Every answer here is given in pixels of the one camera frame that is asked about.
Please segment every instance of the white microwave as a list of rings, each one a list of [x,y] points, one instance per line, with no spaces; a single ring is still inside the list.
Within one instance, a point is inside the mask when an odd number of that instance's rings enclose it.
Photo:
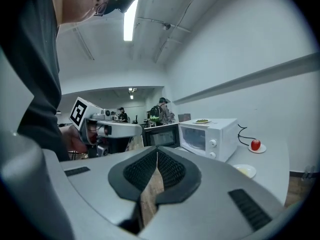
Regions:
[[[206,123],[196,121],[198,119],[178,124],[180,146],[196,155],[226,162],[238,146],[238,120],[208,119]]]

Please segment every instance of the person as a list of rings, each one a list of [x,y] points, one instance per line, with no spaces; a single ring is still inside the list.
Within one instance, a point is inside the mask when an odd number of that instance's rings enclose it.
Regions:
[[[162,119],[160,122],[156,122],[155,125],[156,126],[163,126],[163,125],[167,125],[168,122],[169,122],[169,118],[170,118],[170,112],[169,112],[169,109],[167,107],[167,100],[166,98],[164,97],[161,97],[159,99],[159,103],[157,104],[157,106],[161,107],[162,108],[162,111],[163,111],[163,115],[162,115]]]
[[[19,6],[10,9],[10,20],[2,30],[3,52],[34,95],[18,133],[35,140],[41,148],[54,151],[59,161],[70,160],[68,151],[87,151],[73,125],[58,128],[57,124],[62,96],[56,45],[59,27],[109,13],[117,9],[116,1],[16,0],[15,6]],[[91,141],[97,137],[94,129],[95,125],[89,125]]]
[[[119,122],[128,123],[128,115],[125,113],[125,109],[123,107],[119,108],[121,114],[119,115]]]

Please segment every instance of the countertop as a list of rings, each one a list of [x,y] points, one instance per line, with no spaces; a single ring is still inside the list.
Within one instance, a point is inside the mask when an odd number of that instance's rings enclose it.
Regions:
[[[248,146],[240,143],[226,163],[232,166],[240,164],[253,166],[256,169],[256,175],[252,179],[269,190],[284,205],[290,172],[287,144],[277,139],[260,139],[266,146],[264,153],[253,153],[249,151]]]

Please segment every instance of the microwave window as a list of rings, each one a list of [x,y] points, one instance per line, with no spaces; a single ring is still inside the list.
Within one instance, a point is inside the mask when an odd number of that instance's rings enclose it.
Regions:
[[[176,136],[173,131],[150,134],[151,146],[170,146],[176,143]]]
[[[181,127],[185,145],[196,150],[206,150],[206,132],[204,130]]]

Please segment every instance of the microwave knob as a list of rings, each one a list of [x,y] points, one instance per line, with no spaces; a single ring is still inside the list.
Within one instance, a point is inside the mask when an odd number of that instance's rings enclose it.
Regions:
[[[215,152],[210,152],[210,156],[215,159],[217,157],[216,153]]]
[[[215,139],[210,140],[210,143],[213,147],[217,145],[217,141]]]

